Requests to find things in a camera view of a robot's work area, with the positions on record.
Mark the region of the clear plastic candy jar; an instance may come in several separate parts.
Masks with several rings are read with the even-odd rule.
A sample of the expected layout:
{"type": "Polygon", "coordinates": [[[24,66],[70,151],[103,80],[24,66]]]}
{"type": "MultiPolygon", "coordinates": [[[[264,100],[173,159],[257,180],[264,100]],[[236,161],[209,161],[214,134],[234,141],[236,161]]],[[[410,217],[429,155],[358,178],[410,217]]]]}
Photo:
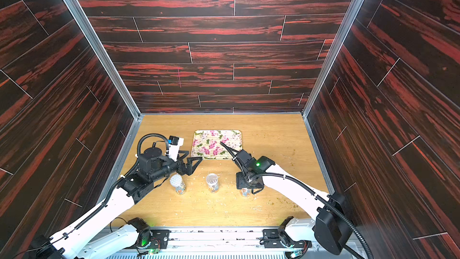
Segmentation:
{"type": "Polygon", "coordinates": [[[251,188],[242,188],[241,189],[241,195],[243,197],[248,197],[252,194],[252,189],[251,188]]]}

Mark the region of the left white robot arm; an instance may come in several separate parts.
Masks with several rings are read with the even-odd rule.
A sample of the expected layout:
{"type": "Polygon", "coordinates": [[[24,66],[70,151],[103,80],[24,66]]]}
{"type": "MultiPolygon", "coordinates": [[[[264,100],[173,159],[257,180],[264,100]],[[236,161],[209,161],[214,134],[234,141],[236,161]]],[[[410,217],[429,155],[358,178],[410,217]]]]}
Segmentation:
{"type": "Polygon", "coordinates": [[[105,259],[118,251],[136,246],[151,249],[158,242],[142,219],[129,220],[120,229],[97,239],[96,235],[118,216],[139,203],[172,175],[192,175],[202,157],[168,146],[166,152],[150,147],[138,153],[134,166],[110,188],[106,198],[50,237],[40,236],[29,249],[31,259],[105,259]]]}

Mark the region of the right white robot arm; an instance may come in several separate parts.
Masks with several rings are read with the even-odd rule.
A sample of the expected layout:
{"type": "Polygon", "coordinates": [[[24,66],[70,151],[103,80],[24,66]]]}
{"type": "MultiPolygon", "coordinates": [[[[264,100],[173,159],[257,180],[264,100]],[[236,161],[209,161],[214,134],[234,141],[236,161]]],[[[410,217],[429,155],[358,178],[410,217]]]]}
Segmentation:
{"type": "Polygon", "coordinates": [[[342,250],[346,250],[359,257],[347,245],[356,227],[349,218],[350,207],[343,195],[330,195],[315,189],[265,156],[255,159],[243,149],[237,151],[224,143],[221,146],[240,169],[236,174],[237,189],[257,194],[265,187],[271,188],[293,201],[310,217],[287,217],[278,227],[275,236],[265,235],[263,244],[273,247],[279,243],[285,248],[293,248],[301,242],[305,245],[316,242],[333,255],[340,255],[342,250]]]}

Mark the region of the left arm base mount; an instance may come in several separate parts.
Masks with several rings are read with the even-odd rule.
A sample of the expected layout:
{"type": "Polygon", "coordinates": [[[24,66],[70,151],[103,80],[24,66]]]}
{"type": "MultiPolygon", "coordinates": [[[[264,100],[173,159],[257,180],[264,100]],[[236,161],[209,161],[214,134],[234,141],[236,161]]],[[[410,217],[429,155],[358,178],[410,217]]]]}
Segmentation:
{"type": "Polygon", "coordinates": [[[170,238],[170,230],[154,229],[141,218],[134,218],[127,222],[132,225],[137,238],[132,247],[138,252],[138,256],[153,255],[166,249],[170,238]]]}

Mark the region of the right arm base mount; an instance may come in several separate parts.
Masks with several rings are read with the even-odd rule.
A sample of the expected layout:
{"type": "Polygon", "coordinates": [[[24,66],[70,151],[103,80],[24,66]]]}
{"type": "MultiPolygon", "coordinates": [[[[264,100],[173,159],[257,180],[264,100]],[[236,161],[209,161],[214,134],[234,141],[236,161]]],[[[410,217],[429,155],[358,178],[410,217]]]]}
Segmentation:
{"type": "Polygon", "coordinates": [[[312,247],[310,241],[294,241],[291,239],[286,231],[288,223],[294,217],[287,217],[284,222],[277,229],[263,229],[263,236],[259,240],[259,244],[264,248],[299,248],[299,250],[285,252],[284,255],[287,259],[301,259],[309,248],[312,247]]]}

